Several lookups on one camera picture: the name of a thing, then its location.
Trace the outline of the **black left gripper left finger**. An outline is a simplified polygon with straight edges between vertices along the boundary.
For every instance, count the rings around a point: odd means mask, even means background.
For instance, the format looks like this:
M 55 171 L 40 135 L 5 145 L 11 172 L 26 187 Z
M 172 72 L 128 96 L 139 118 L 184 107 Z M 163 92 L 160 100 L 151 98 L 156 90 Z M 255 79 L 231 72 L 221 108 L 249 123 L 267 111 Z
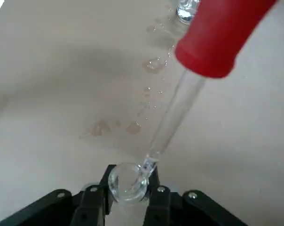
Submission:
M 115 165 L 108 165 L 97 184 L 76 195 L 56 189 L 0 221 L 0 226 L 103 226 L 113 198 L 108 177 Z

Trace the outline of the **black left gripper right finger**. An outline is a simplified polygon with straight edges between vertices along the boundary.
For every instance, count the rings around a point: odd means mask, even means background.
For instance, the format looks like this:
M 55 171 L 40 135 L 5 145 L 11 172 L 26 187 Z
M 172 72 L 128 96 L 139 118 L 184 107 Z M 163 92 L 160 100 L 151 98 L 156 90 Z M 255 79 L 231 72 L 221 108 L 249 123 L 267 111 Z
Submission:
M 150 176 L 145 226 L 245 226 L 246 223 L 199 190 L 180 195 L 160 184 L 158 170 Z

